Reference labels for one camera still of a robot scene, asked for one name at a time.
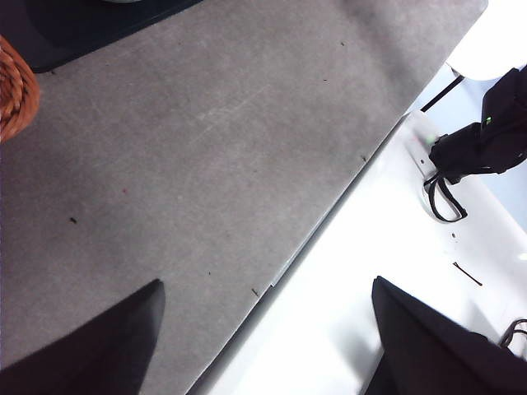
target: gray carpet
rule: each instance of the gray carpet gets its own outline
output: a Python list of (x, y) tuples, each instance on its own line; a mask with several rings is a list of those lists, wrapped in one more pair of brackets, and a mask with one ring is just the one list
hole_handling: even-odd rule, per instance
[(3, 364), (159, 277), (143, 392), (184, 393), (482, 9), (205, 0), (40, 75), (2, 146)]

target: white surface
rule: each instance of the white surface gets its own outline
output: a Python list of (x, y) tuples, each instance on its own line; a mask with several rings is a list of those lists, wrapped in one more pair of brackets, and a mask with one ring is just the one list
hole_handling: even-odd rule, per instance
[(481, 180), (451, 188), (466, 220), (442, 224), (428, 210), (422, 181), (433, 171), (427, 144), (437, 134), (423, 113), (405, 119), (255, 328), (241, 334), (237, 352), (219, 361), (219, 378), (209, 376), (199, 393), (360, 393), (380, 354), (371, 306), (377, 275), (493, 341), (527, 315), (527, 236)]
[(473, 80), (501, 77), (527, 63), (525, 0), (488, 0), (488, 7), (446, 61)]

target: black strap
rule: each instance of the black strap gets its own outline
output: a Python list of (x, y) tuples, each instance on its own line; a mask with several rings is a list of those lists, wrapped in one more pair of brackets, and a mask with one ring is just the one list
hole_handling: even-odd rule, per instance
[[(457, 200), (452, 196), (452, 193), (448, 190), (445, 184), (445, 176), (440, 173), (436, 173), (432, 178), (425, 181), (424, 186), (430, 185), (428, 189), (428, 200), (430, 201), (430, 207), (434, 215), (437, 217), (437, 219), (443, 221), (443, 222), (457, 222), (459, 220), (462, 220), (463, 218), (466, 218), (469, 214), (465, 211), (465, 209), (459, 204)], [(444, 218), (436, 208), (436, 185), (439, 185), (439, 189), (443, 192), (445, 195), (445, 198), (451, 202), (454, 207), (459, 212), (459, 217), (455, 220), (447, 220)]]

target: wicker basket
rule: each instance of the wicker basket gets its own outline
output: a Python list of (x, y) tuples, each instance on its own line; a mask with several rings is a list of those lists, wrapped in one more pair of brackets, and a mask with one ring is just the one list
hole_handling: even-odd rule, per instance
[(0, 35), (0, 142), (16, 136), (33, 120), (39, 99), (35, 74)]

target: black mat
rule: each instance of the black mat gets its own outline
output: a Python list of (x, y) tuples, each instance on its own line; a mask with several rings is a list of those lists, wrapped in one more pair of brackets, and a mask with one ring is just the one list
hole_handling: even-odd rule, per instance
[(0, 33), (34, 72), (48, 72), (201, 0), (2, 0)]

